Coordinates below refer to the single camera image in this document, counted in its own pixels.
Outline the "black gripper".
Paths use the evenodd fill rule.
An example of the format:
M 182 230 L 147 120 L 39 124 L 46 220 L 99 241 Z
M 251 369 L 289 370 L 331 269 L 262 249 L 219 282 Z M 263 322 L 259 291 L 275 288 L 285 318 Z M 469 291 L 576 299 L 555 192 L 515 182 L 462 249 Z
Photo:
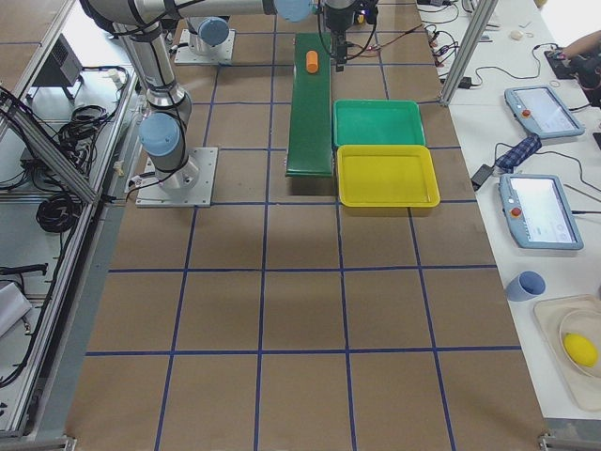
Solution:
M 347 62 L 346 32 L 358 18 L 375 24 L 378 17 L 378 0 L 326 0 L 324 2 L 325 24 L 331 30 L 332 59 L 335 71 L 342 72 Z

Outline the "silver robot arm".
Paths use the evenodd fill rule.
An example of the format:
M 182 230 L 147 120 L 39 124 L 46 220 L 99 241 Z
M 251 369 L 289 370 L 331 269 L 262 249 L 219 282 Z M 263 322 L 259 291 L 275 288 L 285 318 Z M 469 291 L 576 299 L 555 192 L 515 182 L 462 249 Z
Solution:
M 342 71 L 351 60 L 347 30 L 364 13 L 378 22 L 375 1 L 84 1 L 84 13 L 113 36 L 128 42 L 138 63 L 150 104 L 177 112 L 185 100 L 168 61 L 162 21 L 222 18 L 237 15 L 279 15 L 289 22 L 315 15 L 314 34 L 299 34 L 295 51 L 316 50 L 321 67 Z M 329 178 L 333 174 L 330 75 L 294 73 L 293 102 L 286 173 L 290 177 Z
M 186 24 L 190 34 L 189 47 L 196 54 L 204 54 L 208 49 L 222 45 L 229 36 L 229 24 L 223 17 L 192 17 Z

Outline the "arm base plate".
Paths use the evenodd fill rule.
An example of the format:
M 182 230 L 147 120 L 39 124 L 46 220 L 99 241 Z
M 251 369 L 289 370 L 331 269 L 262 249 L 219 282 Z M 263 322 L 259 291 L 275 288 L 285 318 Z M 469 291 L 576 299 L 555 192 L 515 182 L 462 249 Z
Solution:
M 180 66 L 230 66 L 235 36 L 236 31 L 230 29 L 224 42 L 210 46 L 200 38 L 199 34 L 192 34 L 188 29 L 184 29 L 177 45 L 175 64 Z
M 217 148 L 192 148 L 187 163 L 175 174 L 159 172 L 143 179 L 136 191 L 138 208 L 190 208 L 211 206 Z

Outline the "person forearm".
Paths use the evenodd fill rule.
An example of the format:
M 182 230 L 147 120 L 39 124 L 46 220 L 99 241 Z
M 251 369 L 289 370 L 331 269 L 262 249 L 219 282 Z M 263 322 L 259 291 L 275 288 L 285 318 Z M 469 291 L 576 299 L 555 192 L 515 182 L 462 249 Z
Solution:
M 586 54 L 597 49 L 600 45 L 601 31 L 597 30 L 581 37 L 562 48 L 565 59 L 572 59 L 580 54 Z

